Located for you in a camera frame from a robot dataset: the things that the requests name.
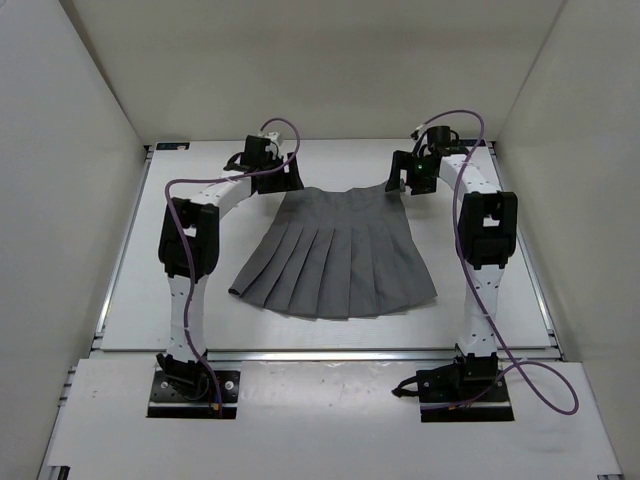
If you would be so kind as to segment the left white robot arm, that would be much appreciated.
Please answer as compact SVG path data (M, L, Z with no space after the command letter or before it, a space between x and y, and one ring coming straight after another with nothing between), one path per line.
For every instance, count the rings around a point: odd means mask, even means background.
M296 152L283 149L280 133L246 137L244 149L233 155L214 180L171 180L165 186L164 214L158 257L171 293L169 346L160 356L165 371L180 367L174 385L188 398L208 389L204 340L204 293L217 266L220 221L255 194L301 190Z

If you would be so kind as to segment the grey pleated skirt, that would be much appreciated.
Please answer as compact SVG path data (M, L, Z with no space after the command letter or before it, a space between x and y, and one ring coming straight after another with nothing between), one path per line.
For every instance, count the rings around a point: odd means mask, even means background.
M437 296L401 193L384 185L287 193L229 292L309 319L378 317Z

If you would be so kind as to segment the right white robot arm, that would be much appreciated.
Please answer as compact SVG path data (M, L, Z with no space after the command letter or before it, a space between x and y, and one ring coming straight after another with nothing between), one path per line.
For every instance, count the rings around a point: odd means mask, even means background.
M396 151L385 190L408 188L413 195L436 191L443 181L453 191L456 254L466 279L464 326L456 361L464 366L448 376L449 391L471 400L484 388L484 377L497 374L494 317L505 267L516 249L518 199L502 191L471 162L475 151L460 144L448 126L418 127L410 151Z

